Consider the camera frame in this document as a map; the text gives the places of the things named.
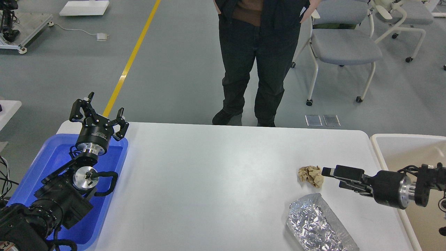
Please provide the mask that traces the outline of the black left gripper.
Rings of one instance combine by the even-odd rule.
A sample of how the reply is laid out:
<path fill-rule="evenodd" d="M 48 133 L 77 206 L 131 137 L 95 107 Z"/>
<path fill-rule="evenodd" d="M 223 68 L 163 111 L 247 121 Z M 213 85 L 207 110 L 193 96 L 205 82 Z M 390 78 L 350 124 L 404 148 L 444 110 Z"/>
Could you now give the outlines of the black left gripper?
<path fill-rule="evenodd" d="M 116 119 L 109 120 L 104 116 L 99 116 L 91 105 L 94 92 L 91 92 L 84 99 L 77 99 L 71 109 L 69 121 L 82 122 L 82 128 L 75 147 L 78 151 L 93 149 L 94 154 L 104 155 L 107 153 L 110 138 L 120 141 L 125 137 L 129 123 L 124 117 L 124 107 L 118 110 Z M 115 131 L 114 126 L 119 125 L 119 130 Z"/>

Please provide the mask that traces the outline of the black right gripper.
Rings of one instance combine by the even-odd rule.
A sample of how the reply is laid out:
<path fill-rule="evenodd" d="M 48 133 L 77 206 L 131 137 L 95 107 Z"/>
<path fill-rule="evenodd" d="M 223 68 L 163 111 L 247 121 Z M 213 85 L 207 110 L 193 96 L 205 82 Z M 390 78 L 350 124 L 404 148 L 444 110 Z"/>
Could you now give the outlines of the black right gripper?
<path fill-rule="evenodd" d="M 404 173 L 381 170 L 369 177 L 364 175 L 362 169 L 337 165 L 335 168 L 323 167 L 322 175 L 337 178 L 340 188 L 374 198 L 381 205 L 404 210 L 415 199 L 415 185 Z"/>

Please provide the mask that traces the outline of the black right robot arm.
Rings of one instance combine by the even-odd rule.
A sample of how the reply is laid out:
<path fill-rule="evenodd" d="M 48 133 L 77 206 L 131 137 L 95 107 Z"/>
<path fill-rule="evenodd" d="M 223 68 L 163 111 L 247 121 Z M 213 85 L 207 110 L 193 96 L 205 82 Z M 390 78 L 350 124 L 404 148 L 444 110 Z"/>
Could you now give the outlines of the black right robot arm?
<path fill-rule="evenodd" d="M 446 190 L 446 170 L 441 162 L 436 166 L 408 165 L 396 172 L 380 170 L 374 176 L 366 175 L 364 170 L 356 167 L 337 165 L 335 168 L 323 167 L 322 175 L 338 179 L 340 188 L 401 210 L 405 210 L 411 200 L 426 207 L 431 190 Z"/>

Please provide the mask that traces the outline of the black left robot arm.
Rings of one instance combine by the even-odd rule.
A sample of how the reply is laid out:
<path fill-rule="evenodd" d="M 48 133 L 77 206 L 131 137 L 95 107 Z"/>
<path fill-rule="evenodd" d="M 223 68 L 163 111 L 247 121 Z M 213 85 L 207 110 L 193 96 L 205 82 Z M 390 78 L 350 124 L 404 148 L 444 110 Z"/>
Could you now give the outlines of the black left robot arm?
<path fill-rule="evenodd" d="M 111 139 L 121 141 L 129 128 L 124 108 L 111 120 L 98 114 L 91 102 L 94 92 L 77 99 L 69 120 L 82 124 L 76 143 L 70 147 L 70 160 L 41 180 L 36 200 L 26 206 L 14 203 L 1 209 L 2 251 L 59 251 L 77 244 L 59 239 L 62 227 L 70 229 L 93 209 L 93 197 L 111 194 L 118 181 L 114 170 L 98 171 L 99 156 L 107 153 Z"/>

